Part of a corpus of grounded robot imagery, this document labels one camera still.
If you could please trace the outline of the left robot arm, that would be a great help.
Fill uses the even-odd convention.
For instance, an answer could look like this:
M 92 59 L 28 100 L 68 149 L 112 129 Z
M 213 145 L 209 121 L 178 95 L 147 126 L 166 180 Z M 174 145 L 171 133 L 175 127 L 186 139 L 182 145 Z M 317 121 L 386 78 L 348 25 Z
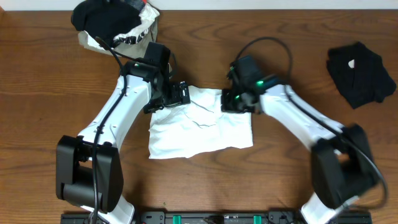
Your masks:
M 134 223 L 135 208 L 122 195 L 123 141 L 140 112 L 154 113 L 190 103 L 188 85 L 171 82 L 169 65 L 128 62 L 96 118 L 56 147 L 55 193 L 84 208 L 88 223 Z

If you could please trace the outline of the white printed t-shirt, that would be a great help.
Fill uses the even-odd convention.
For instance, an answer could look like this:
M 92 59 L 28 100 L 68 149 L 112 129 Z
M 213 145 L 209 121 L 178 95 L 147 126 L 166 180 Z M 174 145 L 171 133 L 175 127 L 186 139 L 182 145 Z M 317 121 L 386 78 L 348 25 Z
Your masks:
M 251 114 L 221 111 L 221 90 L 189 87 L 190 103 L 152 114 L 150 159 L 190 158 L 203 152 L 252 147 Z

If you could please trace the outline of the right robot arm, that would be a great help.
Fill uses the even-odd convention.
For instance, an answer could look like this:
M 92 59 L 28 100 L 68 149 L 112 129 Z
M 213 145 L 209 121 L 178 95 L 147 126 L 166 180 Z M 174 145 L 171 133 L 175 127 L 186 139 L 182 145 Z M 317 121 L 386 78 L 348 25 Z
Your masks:
M 385 184 L 363 128 L 344 126 L 317 111 L 276 76 L 230 72 L 221 109 L 264 113 L 283 124 L 309 151 L 314 193 L 301 209 L 301 223 L 329 223 L 378 183 Z

